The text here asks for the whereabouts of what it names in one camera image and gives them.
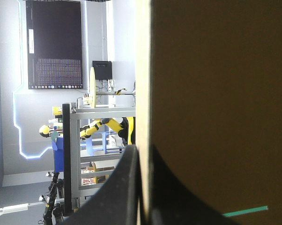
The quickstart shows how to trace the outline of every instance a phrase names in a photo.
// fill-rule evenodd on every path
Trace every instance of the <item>small monitor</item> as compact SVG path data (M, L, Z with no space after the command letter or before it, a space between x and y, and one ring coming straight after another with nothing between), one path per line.
M112 62L111 61L92 61L96 80L112 79Z

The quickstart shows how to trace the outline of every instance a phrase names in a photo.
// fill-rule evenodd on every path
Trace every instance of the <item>blue box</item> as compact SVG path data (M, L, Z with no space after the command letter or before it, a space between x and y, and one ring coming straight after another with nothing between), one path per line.
M55 163L55 172L64 171L64 145L63 137L57 137L57 141L52 141L53 157Z

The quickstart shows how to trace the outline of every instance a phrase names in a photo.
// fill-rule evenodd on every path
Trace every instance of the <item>wall-mounted monitor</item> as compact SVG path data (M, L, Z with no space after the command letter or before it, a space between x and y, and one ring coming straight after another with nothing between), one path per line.
M96 80L112 79L112 62L111 61L92 61Z
M82 89L81 3L26 1L29 89Z

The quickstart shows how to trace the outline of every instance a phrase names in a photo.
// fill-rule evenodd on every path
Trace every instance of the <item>yellow robot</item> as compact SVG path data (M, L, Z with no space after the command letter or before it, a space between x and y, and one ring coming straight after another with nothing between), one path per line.
M107 125L115 131L122 138L124 145L135 144L135 117L124 117L121 123L118 123L113 118L94 120L92 123L81 128L80 137L82 139L90 138L102 125ZM61 123L59 123L59 126L43 125L39 129L42 137L50 137L54 131L63 134Z

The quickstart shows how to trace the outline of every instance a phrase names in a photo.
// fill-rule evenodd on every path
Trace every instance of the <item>green line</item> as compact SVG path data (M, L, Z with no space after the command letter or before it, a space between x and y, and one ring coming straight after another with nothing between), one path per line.
M223 215L225 217L234 217L234 216L239 216L239 215L243 215L243 214L247 214L247 213L264 211L264 210L268 210L268 206L261 206L261 207L257 207L257 208L235 211L235 212L228 212L228 213L224 213Z

